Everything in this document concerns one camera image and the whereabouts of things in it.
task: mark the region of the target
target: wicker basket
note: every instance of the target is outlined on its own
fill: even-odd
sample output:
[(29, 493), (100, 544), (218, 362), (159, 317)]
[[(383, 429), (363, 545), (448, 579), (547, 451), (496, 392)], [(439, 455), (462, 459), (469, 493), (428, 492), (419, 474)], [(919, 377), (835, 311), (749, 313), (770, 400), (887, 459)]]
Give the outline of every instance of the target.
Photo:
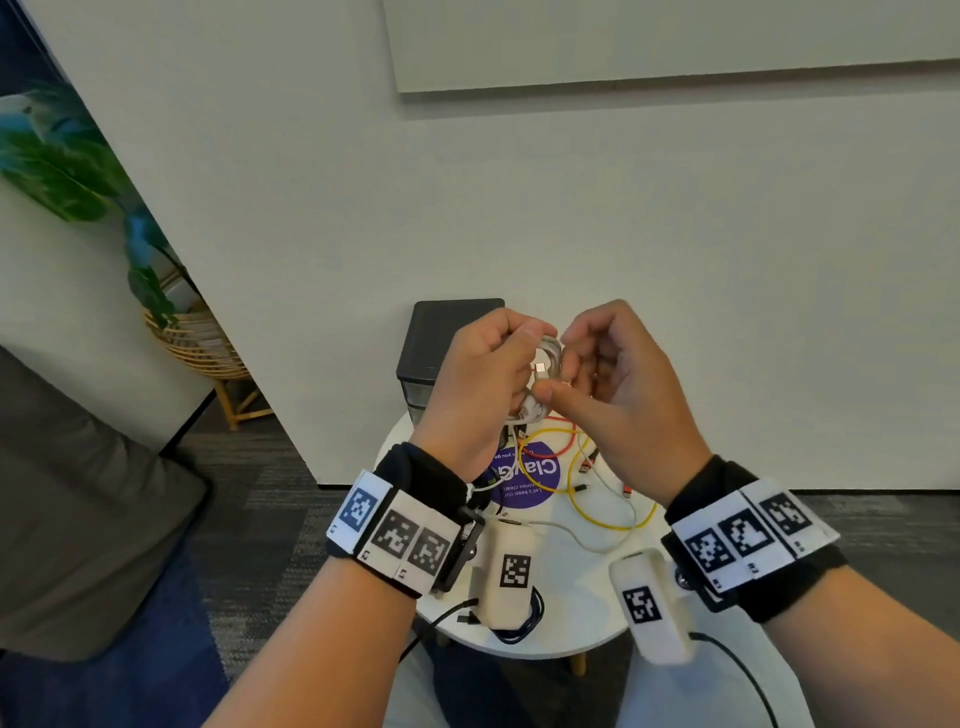
[[(178, 282), (179, 279), (167, 281), (164, 290)], [(254, 389), (239, 404), (233, 404), (227, 391), (227, 382), (250, 379), (250, 372), (204, 302), (197, 299), (190, 308), (189, 313), (176, 314), (174, 318), (177, 322), (167, 328), (160, 328), (150, 311), (144, 310), (143, 316), (150, 333), (164, 349), (197, 374), (213, 379), (217, 400), (223, 407), (230, 429), (237, 429), (244, 420), (274, 414), (270, 408), (247, 411), (247, 407), (260, 396), (258, 389)]]

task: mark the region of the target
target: gray cushion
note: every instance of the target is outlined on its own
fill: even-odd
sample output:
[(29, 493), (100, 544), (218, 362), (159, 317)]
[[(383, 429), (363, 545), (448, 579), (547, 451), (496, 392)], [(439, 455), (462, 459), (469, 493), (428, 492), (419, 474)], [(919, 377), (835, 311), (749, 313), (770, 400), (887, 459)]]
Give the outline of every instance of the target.
[(0, 347), (0, 649), (105, 649), (205, 490)]

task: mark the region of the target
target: purple sticker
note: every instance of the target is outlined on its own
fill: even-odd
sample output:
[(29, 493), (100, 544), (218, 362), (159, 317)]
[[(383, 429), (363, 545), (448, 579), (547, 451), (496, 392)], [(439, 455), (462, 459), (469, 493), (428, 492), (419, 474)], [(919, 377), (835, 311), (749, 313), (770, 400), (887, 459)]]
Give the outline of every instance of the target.
[[(553, 455), (553, 450), (545, 443), (530, 443), (526, 448), (537, 455)], [(523, 458), (523, 469), (538, 483), (547, 488), (557, 488), (560, 485), (560, 463), (556, 457), (520, 456)], [(491, 467), (500, 476), (509, 474), (511, 469), (514, 469), (514, 449), (500, 450), (493, 457)], [(509, 480), (504, 480), (491, 491), (491, 500), (497, 505), (502, 504), (505, 509), (533, 508), (552, 495), (549, 491), (538, 488), (526, 475), (514, 469)]]

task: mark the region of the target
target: person's right hand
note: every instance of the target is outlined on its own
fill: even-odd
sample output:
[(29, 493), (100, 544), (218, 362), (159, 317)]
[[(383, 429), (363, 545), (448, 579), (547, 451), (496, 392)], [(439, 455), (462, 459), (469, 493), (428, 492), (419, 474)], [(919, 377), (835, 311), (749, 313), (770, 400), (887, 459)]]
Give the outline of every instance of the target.
[(670, 360), (624, 301), (577, 316), (564, 332), (564, 384), (534, 396), (582, 428), (617, 477), (667, 506), (711, 453)]

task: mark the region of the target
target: white round table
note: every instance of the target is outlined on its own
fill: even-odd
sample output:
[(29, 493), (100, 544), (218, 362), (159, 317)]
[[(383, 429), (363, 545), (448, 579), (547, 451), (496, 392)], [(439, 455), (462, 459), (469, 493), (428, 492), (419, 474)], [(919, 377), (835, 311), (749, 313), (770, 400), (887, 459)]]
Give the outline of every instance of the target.
[[(529, 425), (529, 434), (535, 434), (540, 429), (548, 427), (570, 427), (567, 423), (553, 420), (544, 420), (536, 425)], [(393, 445), (405, 442), (413, 434), (413, 425), (410, 417), (404, 414), (397, 421), (394, 428), (387, 435), (376, 461), (387, 453)], [(561, 432), (544, 433), (535, 438), (543, 442), (554, 451), (562, 449), (569, 439), (569, 435)], [(574, 459), (578, 450), (576, 446), (568, 450), (559, 458), (559, 484), (563, 488), (566, 483), (566, 468)], [(501, 455), (494, 462), (499, 464), (505, 461)], [(537, 459), (523, 457), (528, 473), (537, 471)], [(602, 475), (608, 482), (618, 482), (605, 465)], [(556, 477), (551, 471), (554, 465), (540, 466), (541, 473), (534, 474), (540, 482)], [(601, 485), (593, 475), (575, 473), (573, 483), (588, 478), (590, 487), (576, 494), (577, 503), (587, 513), (598, 521), (626, 525), (633, 517), (628, 505), (622, 498), (616, 497)], [(585, 544), (595, 548), (605, 548), (622, 538), (623, 532), (610, 531), (599, 528), (585, 521), (573, 509), (570, 498), (565, 493), (547, 494), (539, 489), (536, 497), (511, 498), (507, 501), (501, 515), (512, 515), (519, 521), (553, 521), (568, 526), (580, 537)], [(513, 508), (516, 502), (528, 504), (543, 498), (543, 502), (531, 507)], [(634, 493), (631, 498), (636, 510), (642, 519), (653, 507), (653, 501)], [(493, 513), (496, 503), (492, 503), (487, 511)], [(663, 520), (663, 509), (658, 508), (654, 518), (637, 531), (634, 531), (617, 549), (607, 554), (594, 554), (577, 546), (569, 534), (552, 526), (535, 525), (534, 529), (540, 536), (540, 551), (534, 558), (532, 567), (533, 584), (543, 596), (543, 620), (537, 628), (524, 640), (517, 644), (504, 644), (487, 627), (480, 624), (466, 624), (457, 621), (457, 615), (452, 615), (441, 622), (439, 629), (453, 640), (466, 644), (475, 649), (489, 652), (501, 657), (513, 657), (524, 660), (544, 660), (549, 658), (565, 657), (586, 652), (589, 649), (603, 644), (627, 629), (627, 622), (617, 602), (613, 586), (610, 583), (608, 566), (612, 561), (622, 556), (641, 550), (660, 546), (660, 538), (666, 534), (668, 528)], [(453, 589), (445, 595), (425, 595), (417, 602), (418, 614), (427, 621), (433, 621), (443, 612), (457, 603), (469, 598), (469, 583), (474, 572), (475, 564), (483, 563), (484, 536), (480, 537), (477, 545), (477, 555), (467, 562), (464, 570)]]

